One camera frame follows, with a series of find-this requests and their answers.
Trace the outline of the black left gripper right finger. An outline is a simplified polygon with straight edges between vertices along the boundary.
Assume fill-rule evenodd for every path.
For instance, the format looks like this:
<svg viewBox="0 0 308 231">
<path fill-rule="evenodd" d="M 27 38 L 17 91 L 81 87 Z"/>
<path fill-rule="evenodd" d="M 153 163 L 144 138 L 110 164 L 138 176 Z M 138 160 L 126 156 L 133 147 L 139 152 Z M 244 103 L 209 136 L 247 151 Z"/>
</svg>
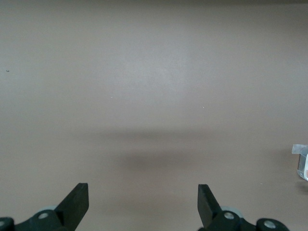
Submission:
<svg viewBox="0 0 308 231">
<path fill-rule="evenodd" d="M 198 185 L 198 213 L 201 231 L 287 231 L 278 220 L 260 218 L 256 224 L 246 221 L 238 212 L 222 209 L 207 184 Z"/>
</svg>

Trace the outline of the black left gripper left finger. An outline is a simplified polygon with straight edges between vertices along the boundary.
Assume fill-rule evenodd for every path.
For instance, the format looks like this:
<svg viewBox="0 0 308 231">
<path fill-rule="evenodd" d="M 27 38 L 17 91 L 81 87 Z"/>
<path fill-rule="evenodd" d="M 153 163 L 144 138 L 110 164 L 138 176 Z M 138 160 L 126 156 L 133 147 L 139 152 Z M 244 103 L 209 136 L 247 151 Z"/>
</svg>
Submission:
<svg viewBox="0 0 308 231">
<path fill-rule="evenodd" d="M 15 231 L 75 231 L 89 208 L 87 183 L 79 183 L 55 209 L 37 212 L 16 224 Z"/>
</svg>

